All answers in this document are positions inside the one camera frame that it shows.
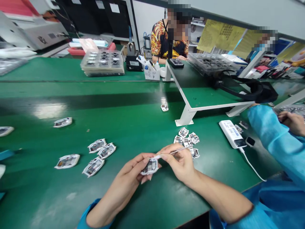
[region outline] white machine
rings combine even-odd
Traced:
[[[60,22],[42,17],[4,14],[0,11],[0,36],[16,47],[36,51],[65,40],[68,35]]]
[[[243,139],[243,137],[240,135],[240,133],[237,131],[236,127],[234,126],[234,124],[232,123],[231,120],[224,120],[224,121],[220,121],[219,125],[223,131],[223,133],[225,134],[225,136],[227,137],[229,143],[231,144],[231,146],[234,149],[239,149],[240,152],[244,155],[246,161],[248,162],[248,164],[250,165],[250,167],[253,169],[253,171],[256,173],[256,175],[264,182],[266,182],[265,179],[263,179],[255,170],[255,168],[251,165],[251,163],[249,162],[245,151],[243,149],[243,147],[246,147],[247,144],[245,142],[245,140]]]

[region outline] black cable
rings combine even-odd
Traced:
[[[168,34],[168,32],[167,32],[167,25],[168,25],[168,21],[167,21],[167,23],[166,23],[166,26],[165,26],[165,23],[164,23],[164,20],[162,19],[162,22],[163,22],[163,26],[164,26],[164,35],[163,35],[163,39],[162,39],[162,42],[161,42],[161,48],[160,48],[160,51],[159,51],[159,54],[158,54],[158,63],[159,63],[159,57],[160,57],[160,53],[162,54],[162,44],[163,44],[163,41],[164,41],[164,38],[165,38],[165,34],[167,33]]]
[[[73,21],[71,20],[71,18],[69,17],[69,14],[68,14],[67,11],[65,10],[64,6],[63,6],[61,3],[58,3],[58,2],[55,2],[55,1],[51,1],[51,2],[52,2],[52,4],[53,4],[54,6],[58,5],[58,6],[61,6],[61,8],[63,8],[64,13],[67,15],[67,18],[68,18],[68,20],[70,21],[71,26],[74,28],[74,31],[75,31],[76,35],[78,36],[78,38],[80,38],[79,35],[78,35],[78,33],[77,33],[77,31],[76,31],[75,25],[74,25]]]

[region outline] wall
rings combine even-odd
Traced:
[[[180,0],[192,8],[305,40],[305,5],[296,0]]]
[[[140,47],[144,45],[143,33],[152,32],[153,25],[164,18],[164,8],[133,0]]]

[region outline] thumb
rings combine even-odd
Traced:
[[[287,117],[291,120],[291,121],[297,121],[298,117],[295,114],[292,114],[290,112],[287,113]]]
[[[171,168],[176,168],[177,166],[179,166],[179,162],[174,158],[173,155],[170,154],[160,154],[160,157],[166,161]]]
[[[140,172],[145,169],[148,161],[149,161],[149,157],[145,158],[144,160],[138,162],[133,168],[132,170],[129,172],[131,174],[132,177],[136,178]]]

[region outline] blue smock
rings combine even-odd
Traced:
[[[250,108],[248,118],[263,146],[292,181],[268,180],[244,192],[254,204],[253,211],[225,228],[304,229],[305,138],[290,133],[289,128],[278,121],[271,107],[254,106]],[[219,225],[214,224],[213,228],[220,228]]]
[[[92,228],[92,227],[88,226],[88,224],[86,222],[86,218],[87,218],[88,213],[97,205],[97,203],[99,201],[100,201],[100,199],[96,199],[92,204],[89,205],[89,207],[83,213],[83,215],[78,223],[77,229],[91,229]],[[99,229],[109,229],[112,223],[113,223],[113,221],[110,224],[108,224],[107,226],[100,227]]]

